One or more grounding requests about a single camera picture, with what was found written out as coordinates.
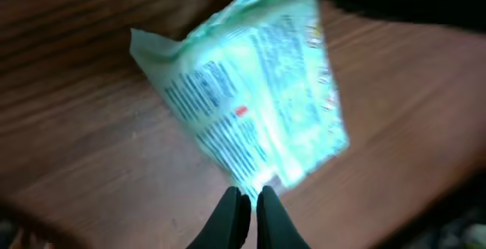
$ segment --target snack packet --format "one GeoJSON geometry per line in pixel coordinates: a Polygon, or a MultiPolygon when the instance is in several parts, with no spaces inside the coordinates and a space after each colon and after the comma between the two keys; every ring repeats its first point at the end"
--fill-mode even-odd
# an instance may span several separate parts
{"type": "Polygon", "coordinates": [[[182,42],[132,29],[130,52],[253,204],[348,145],[316,0],[235,0],[182,42]]]}

